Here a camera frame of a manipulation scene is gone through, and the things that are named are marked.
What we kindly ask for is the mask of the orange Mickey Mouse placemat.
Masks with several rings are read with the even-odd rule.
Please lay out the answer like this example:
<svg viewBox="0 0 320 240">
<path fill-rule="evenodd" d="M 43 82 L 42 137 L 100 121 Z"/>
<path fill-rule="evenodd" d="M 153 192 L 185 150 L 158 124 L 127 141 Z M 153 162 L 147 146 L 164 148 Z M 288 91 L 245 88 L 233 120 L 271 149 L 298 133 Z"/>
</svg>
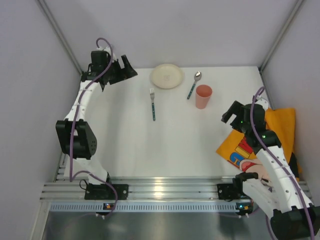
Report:
<svg viewBox="0 0 320 240">
<path fill-rule="evenodd" d="M 266 128 L 277 134 L 285 159 L 296 180 L 299 181 L 299 174 L 302 173 L 302 169 L 295 156 L 295 115 L 296 112 L 293 108 L 280 108 L 276 110 L 269 108 L 265 113 L 265 121 Z M 257 173 L 258 179 L 264 185 L 272 186 L 267 170 L 256 157 L 253 149 L 247 144 L 243 133 L 232 130 L 216 150 L 216 153 L 242 172 Z"/>
</svg>

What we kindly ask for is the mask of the pink plastic cup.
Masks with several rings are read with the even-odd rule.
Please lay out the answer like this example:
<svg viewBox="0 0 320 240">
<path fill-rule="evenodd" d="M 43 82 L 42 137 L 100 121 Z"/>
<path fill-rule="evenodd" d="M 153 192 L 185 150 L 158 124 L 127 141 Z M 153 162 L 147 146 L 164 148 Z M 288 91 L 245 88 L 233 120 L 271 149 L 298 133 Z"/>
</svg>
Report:
<svg viewBox="0 0 320 240">
<path fill-rule="evenodd" d="M 213 90 L 210 86 L 201 84 L 196 88 L 196 94 L 195 94 L 195 106 L 198 109 L 205 109 L 211 96 L 212 96 Z"/>
</svg>

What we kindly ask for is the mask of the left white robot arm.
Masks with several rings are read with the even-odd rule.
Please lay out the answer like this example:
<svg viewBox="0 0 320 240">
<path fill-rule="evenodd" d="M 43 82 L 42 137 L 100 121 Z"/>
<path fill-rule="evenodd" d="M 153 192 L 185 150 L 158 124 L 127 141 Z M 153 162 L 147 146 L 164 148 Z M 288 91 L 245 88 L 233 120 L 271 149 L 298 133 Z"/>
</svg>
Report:
<svg viewBox="0 0 320 240">
<path fill-rule="evenodd" d="M 61 151 L 69 156 L 69 180 L 81 173 L 88 174 L 90 184 L 107 182 L 108 172 L 94 155 L 98 140 L 89 125 L 93 107 L 107 85 L 113 85 L 137 76 L 127 56 L 121 56 L 123 66 L 110 50 L 98 48 L 90 54 L 87 71 L 82 72 L 80 87 L 71 110 L 55 124 Z"/>
</svg>

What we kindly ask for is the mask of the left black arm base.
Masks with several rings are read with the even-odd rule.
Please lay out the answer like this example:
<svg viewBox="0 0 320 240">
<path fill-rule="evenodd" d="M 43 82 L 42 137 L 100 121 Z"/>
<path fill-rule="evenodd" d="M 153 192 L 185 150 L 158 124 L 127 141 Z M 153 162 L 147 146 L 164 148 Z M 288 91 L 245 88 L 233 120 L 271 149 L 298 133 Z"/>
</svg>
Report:
<svg viewBox="0 0 320 240">
<path fill-rule="evenodd" d="M 85 190 L 85 200 L 115 200 L 116 195 L 114 191 L 105 184 L 93 185 L 82 179 L 79 182 L 82 190 Z M 117 193 L 118 200 L 126 200 L 129 194 L 128 184 L 112 184 Z"/>
</svg>

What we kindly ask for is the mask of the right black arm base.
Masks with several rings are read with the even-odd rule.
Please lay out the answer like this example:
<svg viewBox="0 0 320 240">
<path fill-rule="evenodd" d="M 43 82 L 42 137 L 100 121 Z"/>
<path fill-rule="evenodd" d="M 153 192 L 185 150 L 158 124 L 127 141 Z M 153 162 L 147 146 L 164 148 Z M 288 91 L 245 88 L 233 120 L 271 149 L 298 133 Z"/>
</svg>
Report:
<svg viewBox="0 0 320 240">
<path fill-rule="evenodd" d="M 232 183 L 217 184 L 217 194 L 219 200 L 224 200 L 226 202 L 250 199 L 247 195 L 241 194 Z"/>
</svg>

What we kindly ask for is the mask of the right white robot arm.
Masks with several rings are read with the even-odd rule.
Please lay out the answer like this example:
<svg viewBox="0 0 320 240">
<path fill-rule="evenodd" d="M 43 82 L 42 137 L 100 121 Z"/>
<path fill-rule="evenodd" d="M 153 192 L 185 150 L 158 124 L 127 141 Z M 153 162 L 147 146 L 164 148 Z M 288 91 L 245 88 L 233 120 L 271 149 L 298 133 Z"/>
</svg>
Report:
<svg viewBox="0 0 320 240">
<path fill-rule="evenodd" d="M 300 188 L 277 134 L 266 128 L 267 107 L 265 99 L 246 105 L 234 101 L 222 115 L 223 123 L 235 115 L 231 127 L 244 134 L 269 176 L 264 183 L 256 172 L 240 173 L 232 179 L 233 189 L 237 195 L 247 196 L 258 205 L 277 239 L 313 240 L 320 230 L 320 208 Z"/>
</svg>

